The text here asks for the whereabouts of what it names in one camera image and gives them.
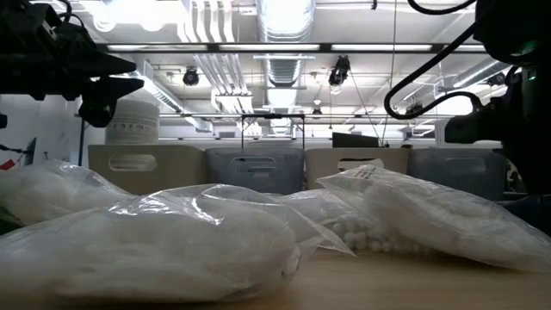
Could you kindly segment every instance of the plastic bag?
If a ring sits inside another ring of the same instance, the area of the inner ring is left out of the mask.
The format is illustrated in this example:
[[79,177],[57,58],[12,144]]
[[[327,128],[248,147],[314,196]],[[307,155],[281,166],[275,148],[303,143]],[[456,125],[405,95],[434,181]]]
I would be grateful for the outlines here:
[[291,207],[260,201],[270,198],[195,186],[22,228],[0,238],[0,300],[228,301],[288,285],[328,237],[347,251]]
[[491,201],[370,165],[319,182],[389,233],[485,264],[551,272],[551,239]]
[[430,249],[396,234],[382,232],[377,223],[327,189],[314,189],[279,198],[310,220],[325,226],[351,250],[428,253]]
[[0,219],[20,226],[110,207],[129,197],[94,171],[60,160],[0,173]]

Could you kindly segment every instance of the storage bin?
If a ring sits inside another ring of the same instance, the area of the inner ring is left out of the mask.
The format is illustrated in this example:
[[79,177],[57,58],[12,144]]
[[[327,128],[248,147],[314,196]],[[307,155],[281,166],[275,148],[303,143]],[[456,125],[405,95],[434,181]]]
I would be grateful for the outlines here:
[[323,186],[316,183],[320,177],[332,176],[363,164],[374,164],[405,174],[409,151],[389,148],[308,150],[306,151],[306,186],[308,189],[322,189]]
[[302,190],[304,151],[212,148],[206,150],[208,181],[289,195]]
[[207,182],[205,152],[193,146],[89,146],[90,168],[135,194]]
[[488,200],[504,197],[506,159],[485,149],[412,150],[407,174]]

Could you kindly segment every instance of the ceiling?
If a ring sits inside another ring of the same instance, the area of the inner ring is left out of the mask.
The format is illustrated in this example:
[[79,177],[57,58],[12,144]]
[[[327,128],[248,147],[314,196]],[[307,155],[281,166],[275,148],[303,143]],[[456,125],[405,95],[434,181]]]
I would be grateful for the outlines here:
[[[158,1],[159,6],[170,6],[179,0]],[[420,4],[434,8],[445,8],[464,0],[419,0]],[[93,16],[86,11],[84,1],[73,2],[73,9],[84,20],[91,36],[100,43],[154,43],[181,42],[176,34],[176,24],[166,23],[157,32],[145,31],[138,24],[117,24],[110,32],[100,32],[94,27]],[[379,0],[377,10],[371,10],[371,1],[357,0],[318,0],[314,17],[313,42],[331,43],[450,43],[474,21],[474,8],[457,14],[427,16],[413,12],[406,0]],[[237,41],[258,41],[257,16],[254,0],[232,1],[232,28]],[[62,10],[63,5],[56,6]],[[131,55],[135,61],[148,60],[155,68],[155,79],[165,86],[174,96],[181,99],[188,110],[213,112],[212,106],[203,101],[210,100],[212,87],[200,76],[197,86],[186,87],[182,82],[187,66],[197,66],[193,55],[185,53],[145,53]],[[308,60],[303,68],[295,112],[312,111],[313,100],[321,100],[325,114],[350,114],[363,111],[362,105],[370,113],[383,114],[382,101],[391,85],[395,85],[409,73],[432,58],[433,54],[351,54],[349,56],[352,75],[345,81],[341,92],[330,96],[326,82],[328,71],[334,66],[337,54],[315,54],[314,60]],[[265,85],[262,64],[251,54],[239,56],[245,80],[252,92],[253,108],[261,109],[265,101]],[[433,83],[438,78],[456,75],[487,59],[484,54],[453,54],[439,66],[429,70],[416,81],[405,87],[395,98],[394,104],[400,105],[401,99],[422,86],[421,83]],[[489,86],[477,85],[473,88],[481,97],[492,92]]]

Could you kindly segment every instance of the wall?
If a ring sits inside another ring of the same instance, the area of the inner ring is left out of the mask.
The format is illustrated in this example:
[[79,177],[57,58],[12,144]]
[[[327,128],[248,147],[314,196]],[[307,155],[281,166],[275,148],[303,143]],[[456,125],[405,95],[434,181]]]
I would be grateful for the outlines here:
[[[79,127],[75,126],[76,102],[67,102],[61,96],[48,96],[37,102],[30,96],[1,95],[0,112],[8,116],[8,126],[0,130],[0,143],[10,148],[26,149],[33,139],[36,147],[32,160],[35,163],[47,158],[71,159],[71,149]],[[0,164],[21,155],[0,152]]]

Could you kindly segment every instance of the white plastic bag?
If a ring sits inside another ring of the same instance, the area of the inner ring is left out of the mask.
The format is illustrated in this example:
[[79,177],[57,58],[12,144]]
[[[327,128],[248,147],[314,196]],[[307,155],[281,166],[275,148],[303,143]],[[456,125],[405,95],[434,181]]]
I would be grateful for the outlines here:
[[486,264],[551,272],[551,239],[491,201],[370,165],[319,182],[389,233]]
[[258,202],[269,199],[196,186],[22,228],[0,238],[0,300],[234,300],[288,285],[327,236],[346,251],[291,207]]
[[0,218],[21,226],[131,197],[94,171],[49,160],[0,173]]
[[278,198],[310,220],[325,226],[351,250],[427,253],[429,248],[381,231],[377,222],[358,212],[327,189],[314,189]]

